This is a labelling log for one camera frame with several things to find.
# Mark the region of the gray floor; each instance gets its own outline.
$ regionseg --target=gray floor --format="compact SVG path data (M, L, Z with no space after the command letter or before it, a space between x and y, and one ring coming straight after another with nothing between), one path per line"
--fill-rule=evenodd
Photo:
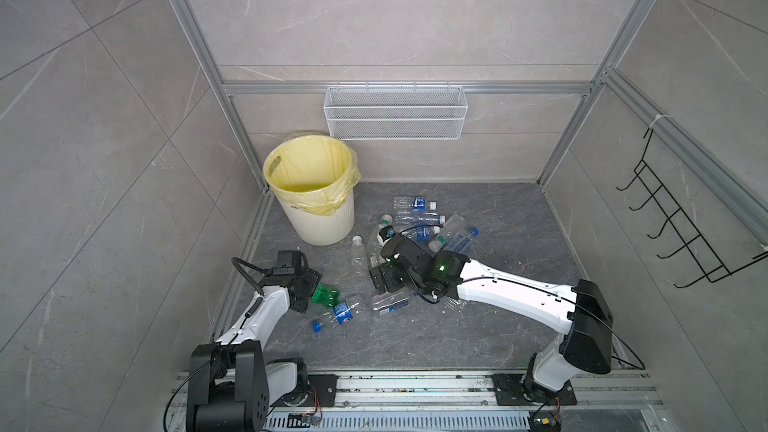
M471 256L485 264L545 282L575 283L579 277L562 234L535 184L362 183L355 187L356 223L341 242L317 247L302 242L276 202L270 210L254 263L271 266L278 250L298 248L322 281L342 296L373 296L369 276L352 272L351 236L370 236L372 224L391 212L392 196L422 195L438 211L460 213L480 231ZM253 291L244 290L238 310ZM265 358L304 357L313 367L524 368L531 354L554 337L546 326L476 302L460 312L421 300L385 318L352 323L321 334L310 323L321 312L288 311L266 346Z

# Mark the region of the yellow plastic bag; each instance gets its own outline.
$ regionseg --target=yellow plastic bag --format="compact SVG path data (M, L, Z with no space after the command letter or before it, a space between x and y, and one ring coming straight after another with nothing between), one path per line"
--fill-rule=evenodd
M360 181L357 154L322 135L289 138L264 161L264 177L281 201L315 216L331 216Z

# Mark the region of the cable tie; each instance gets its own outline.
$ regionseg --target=cable tie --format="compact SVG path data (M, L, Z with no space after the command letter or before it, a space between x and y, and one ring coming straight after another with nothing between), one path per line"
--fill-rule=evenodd
M662 118L662 117L672 117L672 116L666 116L666 115L664 115L664 114L656 114L656 117L655 117L655 118L654 118L654 120L653 120L653 121L650 123L650 125L648 126L648 129L653 129L653 128L654 128L654 124L656 123L656 121L657 121L658 119Z

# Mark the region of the green bottle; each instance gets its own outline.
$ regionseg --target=green bottle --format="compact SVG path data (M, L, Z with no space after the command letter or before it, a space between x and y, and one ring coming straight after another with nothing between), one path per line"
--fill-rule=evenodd
M340 292L329 285L318 284L315 293L310 300L326 307L335 307L339 304Z

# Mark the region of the vent grille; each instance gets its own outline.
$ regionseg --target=vent grille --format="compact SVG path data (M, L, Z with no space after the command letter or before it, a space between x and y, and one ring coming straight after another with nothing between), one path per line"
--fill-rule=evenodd
M299 420L289 419L288 412L273 412L266 422L273 432L306 429ZM421 430L528 430L527 411L434 411L434 412L324 412L322 422L312 432L376 431L400 432Z

